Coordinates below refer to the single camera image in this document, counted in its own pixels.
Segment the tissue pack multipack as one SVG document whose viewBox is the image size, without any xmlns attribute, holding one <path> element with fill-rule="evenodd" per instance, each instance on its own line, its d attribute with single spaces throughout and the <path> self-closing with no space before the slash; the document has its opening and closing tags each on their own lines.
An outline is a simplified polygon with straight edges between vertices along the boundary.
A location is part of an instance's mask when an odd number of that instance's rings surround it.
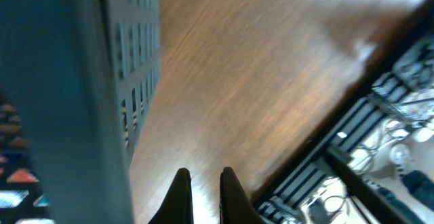
<svg viewBox="0 0 434 224">
<path fill-rule="evenodd" d="M 1 222 L 54 223 L 15 106 L 1 102 Z"/>
</svg>

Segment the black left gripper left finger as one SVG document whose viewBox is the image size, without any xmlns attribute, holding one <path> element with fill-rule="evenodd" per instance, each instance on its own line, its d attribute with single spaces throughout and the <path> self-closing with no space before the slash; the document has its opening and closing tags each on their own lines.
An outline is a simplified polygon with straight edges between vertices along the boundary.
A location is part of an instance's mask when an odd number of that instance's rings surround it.
<svg viewBox="0 0 434 224">
<path fill-rule="evenodd" d="M 191 175 L 180 168 L 149 224 L 193 224 Z"/>
</svg>

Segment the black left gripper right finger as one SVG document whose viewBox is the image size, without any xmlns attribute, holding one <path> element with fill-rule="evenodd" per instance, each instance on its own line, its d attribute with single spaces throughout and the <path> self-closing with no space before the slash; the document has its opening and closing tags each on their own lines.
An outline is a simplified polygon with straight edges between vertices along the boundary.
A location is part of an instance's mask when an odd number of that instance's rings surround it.
<svg viewBox="0 0 434 224">
<path fill-rule="evenodd" d="M 231 167 L 220 174 L 219 209 L 220 224 L 264 224 Z"/>
</svg>

